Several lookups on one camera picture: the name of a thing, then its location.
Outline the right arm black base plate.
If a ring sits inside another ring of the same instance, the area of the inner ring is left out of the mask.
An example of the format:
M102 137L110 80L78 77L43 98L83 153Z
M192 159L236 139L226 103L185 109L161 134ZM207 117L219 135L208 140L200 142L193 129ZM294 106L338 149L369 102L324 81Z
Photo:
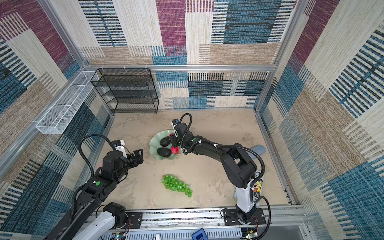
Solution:
M265 225L267 223L263 209L257 208L244 214L237 209L222 209L220 212L226 226L236 225Z

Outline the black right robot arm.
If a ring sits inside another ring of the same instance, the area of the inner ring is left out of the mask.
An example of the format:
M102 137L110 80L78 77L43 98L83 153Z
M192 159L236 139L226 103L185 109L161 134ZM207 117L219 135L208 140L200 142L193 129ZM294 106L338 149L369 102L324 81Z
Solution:
M256 201L253 186L265 173L265 163L254 150L240 144L221 145L195 136L190 126L178 119L172 121L174 134L170 141L174 147L180 147L185 155L193 153L219 161L230 182L236 187L236 211L241 224L250 224L255 218Z

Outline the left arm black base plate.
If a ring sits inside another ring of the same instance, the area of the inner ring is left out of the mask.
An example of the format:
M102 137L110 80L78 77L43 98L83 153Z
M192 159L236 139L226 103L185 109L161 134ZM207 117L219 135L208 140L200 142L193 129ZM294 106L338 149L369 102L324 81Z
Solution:
M143 219L143 212L126 212L123 218L123 230L140 229Z

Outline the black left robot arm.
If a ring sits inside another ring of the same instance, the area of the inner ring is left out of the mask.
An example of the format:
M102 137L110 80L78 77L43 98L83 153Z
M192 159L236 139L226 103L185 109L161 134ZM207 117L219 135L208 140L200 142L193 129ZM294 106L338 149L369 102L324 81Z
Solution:
M75 192L72 208L45 237L46 240L71 240L81 229L91 214L117 188L128 170L144 161L144 151L135 150L124 156L119 150L112 150L103 158L101 171L88 180Z

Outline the green fake grape bunch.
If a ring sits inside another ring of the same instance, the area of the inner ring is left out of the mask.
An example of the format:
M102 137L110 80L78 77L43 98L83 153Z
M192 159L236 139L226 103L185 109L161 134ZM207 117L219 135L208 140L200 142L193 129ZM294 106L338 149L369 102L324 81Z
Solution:
M164 175L162 177L162 183L168 190L184 193L189 198L192 197L193 191L190 186L179 180L176 176Z

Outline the dark fake avocado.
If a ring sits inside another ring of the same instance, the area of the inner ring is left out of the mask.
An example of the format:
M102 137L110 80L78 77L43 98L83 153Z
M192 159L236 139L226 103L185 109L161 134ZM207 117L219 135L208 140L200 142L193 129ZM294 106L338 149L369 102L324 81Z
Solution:
M168 148L158 148L157 149L158 155L160 155L163 158L169 158L172 155L172 151Z
M167 147L168 145L170 145L171 144L171 141L170 141L170 139L168 138L168 137L164 137L164 138L162 138L161 140L160 140L160 145L162 146L162 147Z

